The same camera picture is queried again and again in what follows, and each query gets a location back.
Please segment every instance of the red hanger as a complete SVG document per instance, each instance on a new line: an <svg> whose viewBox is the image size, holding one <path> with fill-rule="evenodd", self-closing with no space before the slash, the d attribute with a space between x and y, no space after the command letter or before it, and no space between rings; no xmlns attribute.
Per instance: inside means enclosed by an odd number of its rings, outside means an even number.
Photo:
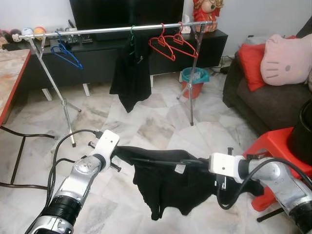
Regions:
<svg viewBox="0 0 312 234"><path fill-rule="evenodd" d="M168 45L168 43L166 42L164 36L163 36L163 33L165 32L165 27L164 27L164 24L161 23L162 25L162 32L160 34L160 36L158 38L150 38L149 41L148 41L148 44L149 46L151 46L154 50L156 50L157 52L159 52L160 54L162 54L163 56L167 57L168 59L172 60L172 61L175 61L176 60L176 57L174 55L174 52L172 51L171 47ZM158 50L156 47L154 47L152 45L152 41L153 40L157 40L158 44L161 45L162 47L167 47L170 52L171 52L171 56L163 53L162 51Z"/></svg>
<svg viewBox="0 0 312 234"><path fill-rule="evenodd" d="M184 53L184 54L186 54L186 55L188 55L188 56L191 56L191 57L193 57L193 58L197 58L197 57L198 57L198 53L196 53L196 49L195 49L191 44L189 44L186 40L184 40L183 36L181 35L181 32L182 32L182 30L183 30L183 23L182 23L182 22L179 22L179 23L181 24L181 29L180 29L180 31L179 31L177 34L175 34L174 36L165 36L165 38L173 38L173 42L175 42L175 43L177 43L177 44L179 44L179 45L187 44L187 45L193 50L193 53L190 54L190 53L188 53L188 52L186 52L186 51L183 51L183 50L180 50L180 49L178 49L178 48L175 48L175 47L172 46L172 45L169 45L169 46L170 46L172 49L174 49L174 50L177 50L177 51L179 51L179 52L181 52L181 53Z"/></svg>

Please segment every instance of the wall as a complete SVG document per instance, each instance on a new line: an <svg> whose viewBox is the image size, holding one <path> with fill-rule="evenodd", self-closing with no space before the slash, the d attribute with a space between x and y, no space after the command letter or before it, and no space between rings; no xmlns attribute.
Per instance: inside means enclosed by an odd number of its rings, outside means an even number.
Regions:
<svg viewBox="0 0 312 234"><path fill-rule="evenodd" d="M74 20L69 0L0 0L0 29L67 27Z"/></svg>
<svg viewBox="0 0 312 234"><path fill-rule="evenodd" d="M193 0L185 0L184 13L192 12ZM247 35L296 34L311 14L312 0L224 0L218 19L218 28L229 35L224 54L234 55ZM69 0L1 0L0 29L55 30L68 19L74 20Z"/></svg>
<svg viewBox="0 0 312 234"><path fill-rule="evenodd" d="M234 55L247 35L296 35L312 15L312 0L223 0L218 29L229 35L224 55ZM185 0L184 13L193 12Z"/></svg>

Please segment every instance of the hanging black garment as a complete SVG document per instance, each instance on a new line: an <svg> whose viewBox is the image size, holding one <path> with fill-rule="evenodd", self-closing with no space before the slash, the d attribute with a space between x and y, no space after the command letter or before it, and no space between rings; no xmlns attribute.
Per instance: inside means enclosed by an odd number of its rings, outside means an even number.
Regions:
<svg viewBox="0 0 312 234"><path fill-rule="evenodd" d="M197 159L184 150L156 151L118 146L112 155L135 166L133 183L137 185L145 203L150 207L153 220L161 218L166 207L176 207L183 215L187 215L210 195L216 195L215 174L208 171L208 160ZM180 162L183 159L199 160L204 163L204 167L186 166L184 172L180 174L175 171L175 165L144 162L136 158L167 162ZM239 186L234 179L227 178L227 189L220 194L223 204L231 201ZM243 192L259 196L263 195L263 187L259 182L251 180Z"/></svg>
<svg viewBox="0 0 312 234"><path fill-rule="evenodd" d="M151 95L148 37L131 37L116 60L115 74L110 94L118 94L129 113L138 101Z"/></svg>

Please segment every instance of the clothes rack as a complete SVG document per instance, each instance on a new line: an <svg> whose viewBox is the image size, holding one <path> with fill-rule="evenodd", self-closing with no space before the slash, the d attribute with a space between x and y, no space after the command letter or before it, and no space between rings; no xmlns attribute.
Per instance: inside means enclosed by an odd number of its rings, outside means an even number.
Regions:
<svg viewBox="0 0 312 234"><path fill-rule="evenodd" d="M199 52L200 50L200 45L201 45L201 40L203 37L203 29L205 28L206 25L208 24L212 24L212 21L201 21L201 22L189 22L189 23L185 23L183 24L183 26L190 26L193 29L193 32L195 34L195 38L197 41L197 49L196 51ZM195 30L195 26L199 25L201 26L200 29L200 35L197 35L197 32ZM161 28L178 28L180 27L181 24L180 23L171 23L171 24L156 24L156 25L144 25L144 26L134 26L134 27L119 27L119 28L103 28L103 29L90 29L90 30L77 30L77 31L73 31L73 32L57 32L57 33L43 33L43 34L31 34L31 35L15 35L15 37L19 37L20 39L25 39L26 41L28 41L34 51L34 53L36 54L41 66L43 67L45 73L47 74L53 88L55 89L59 99L61 100L61 104L63 106L63 110L64 110L64 114L65 114L65 118L67 121L67 125L68 125L68 130L69 133L72 133L72 127L71 127L71 122L70 122L70 117L69 117L69 113L68 113L68 109L67 106L81 112L81 109L79 109L78 107L74 106L73 104L69 103L61 94L58 86L56 85L56 83L54 82L54 79L52 78L48 68L46 67L43 59L42 59L42 54L44 51L44 45L45 45L45 40L48 37L55 37L55 36L66 36L66 35L82 35L82 34L98 34L98 33L113 33L113 32L127 32L127 31L141 31L141 30L152 30L152 29L161 29ZM34 43L34 39L35 38L42 38L42 42L41 42L41 47L37 48L35 46ZM193 81L193 77L194 77L194 71L195 71L195 67L196 67L196 63L197 63L197 58L194 58L194 62L193 62L193 66L192 66L192 71L191 71L191 77L189 80L189 83L187 85L187 87L182 91L182 93L177 97L177 99L179 99L181 97L181 95L183 95L187 90L189 91L189 99L190 99L190 124L193 126L194 122L193 122L193 102L192 102L192 81ZM76 143L74 140L74 137L71 136L71 142L72 142L72 146L75 147Z"/></svg>

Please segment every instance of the marble tabletop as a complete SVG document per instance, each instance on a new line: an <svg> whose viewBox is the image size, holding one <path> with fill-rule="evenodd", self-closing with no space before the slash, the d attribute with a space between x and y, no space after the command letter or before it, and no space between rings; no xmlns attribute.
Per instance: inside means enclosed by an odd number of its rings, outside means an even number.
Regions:
<svg viewBox="0 0 312 234"><path fill-rule="evenodd" d="M0 125L30 57L30 50L0 52Z"/></svg>

